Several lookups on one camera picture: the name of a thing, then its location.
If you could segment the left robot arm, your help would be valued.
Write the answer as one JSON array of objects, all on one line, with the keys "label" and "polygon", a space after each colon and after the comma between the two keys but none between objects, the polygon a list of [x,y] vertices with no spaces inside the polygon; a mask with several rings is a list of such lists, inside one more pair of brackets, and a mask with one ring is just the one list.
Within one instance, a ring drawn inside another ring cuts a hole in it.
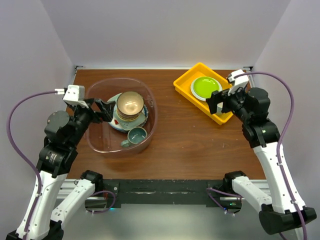
[{"label": "left robot arm", "polygon": [[59,110],[47,119],[46,137],[32,168],[36,174],[33,193],[20,226],[7,234],[8,240],[61,240],[66,225],[90,196],[103,193],[103,176],[85,171],[71,193],[55,205],[62,184],[76,159],[77,145],[91,123],[110,122],[115,101],[84,100],[72,106],[73,115]]}]

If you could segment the pale green rectangular dish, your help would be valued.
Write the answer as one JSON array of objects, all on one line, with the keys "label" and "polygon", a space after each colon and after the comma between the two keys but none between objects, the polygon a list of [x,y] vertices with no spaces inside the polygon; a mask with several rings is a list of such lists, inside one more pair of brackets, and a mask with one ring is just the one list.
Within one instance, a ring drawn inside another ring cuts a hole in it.
[{"label": "pale green rectangular dish", "polygon": [[128,132],[132,128],[141,127],[146,123],[145,102],[138,92],[121,92],[108,101],[115,101],[113,118],[110,123],[113,128]]}]

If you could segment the blue floral plate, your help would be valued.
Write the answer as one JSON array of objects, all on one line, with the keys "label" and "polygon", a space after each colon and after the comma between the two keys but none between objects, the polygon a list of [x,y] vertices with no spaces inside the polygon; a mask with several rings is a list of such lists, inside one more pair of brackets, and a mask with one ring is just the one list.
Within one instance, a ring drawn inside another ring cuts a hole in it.
[{"label": "blue floral plate", "polygon": [[148,118],[149,118],[149,110],[146,105],[143,106],[142,113],[144,114],[145,120],[141,124],[141,127],[143,127],[147,123]]}]

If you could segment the black bowl beige inside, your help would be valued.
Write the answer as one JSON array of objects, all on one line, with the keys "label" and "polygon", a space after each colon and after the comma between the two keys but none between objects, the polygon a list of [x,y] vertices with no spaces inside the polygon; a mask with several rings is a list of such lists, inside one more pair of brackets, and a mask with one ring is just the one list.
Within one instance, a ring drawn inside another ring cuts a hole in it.
[{"label": "black bowl beige inside", "polygon": [[123,92],[116,100],[117,111],[123,118],[133,118],[139,115],[144,104],[144,98],[136,91]]}]

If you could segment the red patterned bowl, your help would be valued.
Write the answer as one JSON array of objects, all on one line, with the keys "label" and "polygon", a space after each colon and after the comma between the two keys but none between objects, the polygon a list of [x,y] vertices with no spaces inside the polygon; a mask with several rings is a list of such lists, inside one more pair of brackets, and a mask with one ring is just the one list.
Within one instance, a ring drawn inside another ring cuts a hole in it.
[{"label": "red patterned bowl", "polygon": [[135,119],[137,119],[142,114],[142,112],[139,112],[139,113],[136,113],[136,114],[133,114],[133,115],[128,115],[128,114],[124,114],[120,110],[116,110],[116,112],[117,112],[117,116],[121,120],[126,121],[126,122],[134,121]]}]

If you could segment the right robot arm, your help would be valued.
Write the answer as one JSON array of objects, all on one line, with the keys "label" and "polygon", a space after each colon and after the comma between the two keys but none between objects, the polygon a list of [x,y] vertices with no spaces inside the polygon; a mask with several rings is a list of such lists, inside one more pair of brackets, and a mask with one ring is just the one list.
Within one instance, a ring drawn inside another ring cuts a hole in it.
[{"label": "right robot arm", "polygon": [[297,191],[285,160],[280,133],[268,119],[270,99],[261,88],[236,92],[214,91],[206,99],[209,111],[215,114],[218,104],[222,112],[232,112],[242,122],[242,133],[257,156],[269,186],[270,194],[251,183],[242,171],[225,174],[223,192],[230,197],[244,198],[258,213],[264,231],[269,235],[293,229],[305,229],[317,218],[314,208],[307,207]]}]

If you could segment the teal glazed mug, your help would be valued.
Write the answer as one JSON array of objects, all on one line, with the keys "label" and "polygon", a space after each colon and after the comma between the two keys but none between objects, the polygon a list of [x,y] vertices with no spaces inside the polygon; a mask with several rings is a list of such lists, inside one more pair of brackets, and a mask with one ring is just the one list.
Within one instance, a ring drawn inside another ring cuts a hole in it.
[{"label": "teal glazed mug", "polygon": [[127,139],[122,141],[120,145],[123,148],[128,148],[130,146],[140,144],[146,139],[147,136],[147,131],[143,127],[137,126],[128,132]]}]

